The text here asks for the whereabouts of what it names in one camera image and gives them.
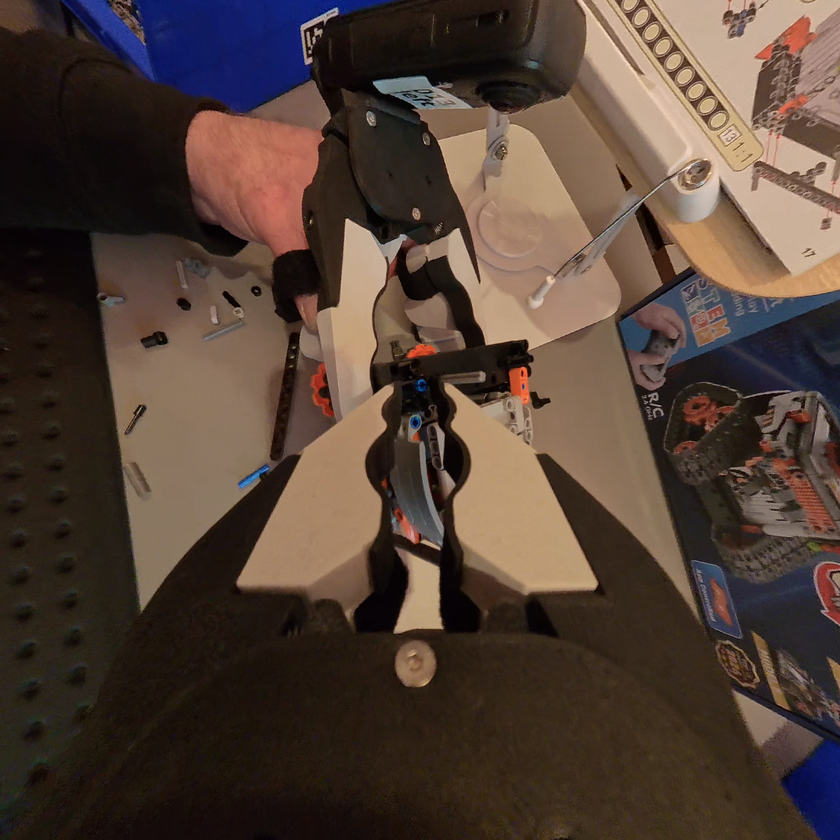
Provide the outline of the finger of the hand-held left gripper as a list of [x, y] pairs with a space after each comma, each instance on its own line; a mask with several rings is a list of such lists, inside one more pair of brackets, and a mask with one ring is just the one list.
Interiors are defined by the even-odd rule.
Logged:
[[460, 229], [425, 245], [406, 242], [399, 282], [416, 331], [458, 333], [467, 348], [487, 343], [480, 274]]
[[333, 413], [342, 420], [373, 393], [371, 364], [377, 350], [375, 307], [385, 291], [390, 263], [373, 234], [344, 223], [339, 302], [318, 313], [318, 335]]

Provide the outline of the printed robot kit box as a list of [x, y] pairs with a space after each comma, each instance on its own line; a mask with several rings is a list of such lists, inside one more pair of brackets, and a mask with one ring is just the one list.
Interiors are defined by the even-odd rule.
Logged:
[[838, 742], [838, 291], [754, 297], [688, 270], [617, 327], [719, 664]]

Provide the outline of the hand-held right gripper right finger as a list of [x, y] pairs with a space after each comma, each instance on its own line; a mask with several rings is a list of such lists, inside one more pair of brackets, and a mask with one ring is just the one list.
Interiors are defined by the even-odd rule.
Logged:
[[594, 593], [595, 574], [533, 448], [455, 386], [444, 394], [446, 430], [464, 458], [449, 497], [457, 589], [483, 613], [535, 595]]

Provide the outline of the wooden book holder board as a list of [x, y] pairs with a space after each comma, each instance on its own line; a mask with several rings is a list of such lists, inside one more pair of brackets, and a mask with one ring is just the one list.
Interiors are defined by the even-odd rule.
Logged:
[[699, 273], [731, 291], [800, 297], [838, 290], [838, 255], [791, 276], [755, 234], [721, 186], [721, 160], [604, 2], [584, 2], [587, 46], [579, 103], [629, 164], [631, 181], [655, 184], [696, 158], [712, 162], [701, 188], [677, 183], [654, 198], [657, 220]]

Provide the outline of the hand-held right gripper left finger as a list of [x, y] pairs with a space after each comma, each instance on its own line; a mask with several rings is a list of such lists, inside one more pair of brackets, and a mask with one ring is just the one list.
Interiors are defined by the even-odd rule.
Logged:
[[407, 569], [383, 481], [401, 418], [389, 384], [302, 451], [239, 574], [241, 592], [331, 600], [357, 617], [400, 615]]

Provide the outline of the printed instruction booklet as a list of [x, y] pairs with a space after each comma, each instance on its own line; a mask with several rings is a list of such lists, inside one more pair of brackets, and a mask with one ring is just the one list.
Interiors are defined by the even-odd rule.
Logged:
[[721, 160], [721, 186], [796, 277], [838, 255], [839, 2], [604, 7]]

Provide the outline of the blue bin with white label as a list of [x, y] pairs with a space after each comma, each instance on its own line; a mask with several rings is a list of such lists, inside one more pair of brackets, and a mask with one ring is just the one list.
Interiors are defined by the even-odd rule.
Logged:
[[311, 79], [313, 48], [341, 1], [65, 1], [142, 76], [240, 112]]

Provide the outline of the black long holed beam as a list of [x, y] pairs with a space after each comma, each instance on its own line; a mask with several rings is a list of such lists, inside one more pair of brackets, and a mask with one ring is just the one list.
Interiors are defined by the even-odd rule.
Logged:
[[285, 451], [293, 396], [297, 382], [299, 355], [300, 332], [293, 331], [289, 334], [286, 357], [283, 362], [276, 417], [269, 447], [269, 458], [275, 462], [283, 458]]

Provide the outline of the building block robot vehicle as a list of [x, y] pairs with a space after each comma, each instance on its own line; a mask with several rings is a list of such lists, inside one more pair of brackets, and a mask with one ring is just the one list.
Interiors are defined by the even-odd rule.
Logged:
[[395, 543], [409, 548], [427, 543], [421, 556], [436, 562], [443, 546], [443, 513], [455, 477], [447, 466], [458, 458], [446, 455], [444, 421], [436, 389], [453, 385], [462, 395], [531, 446], [532, 409], [550, 403], [529, 389], [533, 357], [526, 340], [441, 351], [432, 344], [403, 350], [393, 340], [392, 360], [371, 367], [375, 392], [394, 385], [401, 397], [401, 418], [392, 444], [392, 467], [381, 479], [392, 513]]

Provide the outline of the person's left forearm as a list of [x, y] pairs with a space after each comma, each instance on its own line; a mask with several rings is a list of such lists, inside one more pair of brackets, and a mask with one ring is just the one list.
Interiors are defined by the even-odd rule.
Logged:
[[137, 76], [99, 45], [1, 30], [2, 228], [170, 235], [236, 256], [197, 215], [186, 137], [221, 102]]

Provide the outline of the dark perforated pad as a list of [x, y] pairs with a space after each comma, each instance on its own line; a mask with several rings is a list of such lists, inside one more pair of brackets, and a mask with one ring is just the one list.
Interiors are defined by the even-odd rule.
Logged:
[[2, 834], [97, 701], [139, 601], [87, 234], [1, 235]]

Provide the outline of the white knob rod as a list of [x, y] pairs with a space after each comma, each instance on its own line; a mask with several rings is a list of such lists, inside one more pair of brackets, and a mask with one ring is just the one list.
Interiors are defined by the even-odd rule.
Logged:
[[636, 214], [646, 201], [669, 183], [676, 182], [678, 186], [695, 191], [704, 186], [713, 172], [712, 162], [706, 158], [696, 158], [681, 165], [665, 179], [656, 183], [646, 194], [638, 195], [633, 190], [625, 194], [619, 211], [612, 221], [606, 225], [597, 236], [572, 255], [562, 267], [554, 273], [548, 274], [545, 280], [528, 295], [527, 303], [530, 309], [538, 309], [545, 298], [559, 280], [566, 277], [579, 277], [587, 273], [593, 265], [604, 256], [609, 245], [621, 232], [627, 220]]

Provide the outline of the person's left hand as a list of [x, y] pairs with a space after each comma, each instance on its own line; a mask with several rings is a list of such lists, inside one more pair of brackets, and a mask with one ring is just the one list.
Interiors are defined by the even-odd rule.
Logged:
[[302, 198], [319, 163], [315, 129], [205, 110], [190, 121], [185, 165], [196, 215], [274, 257], [308, 246]]

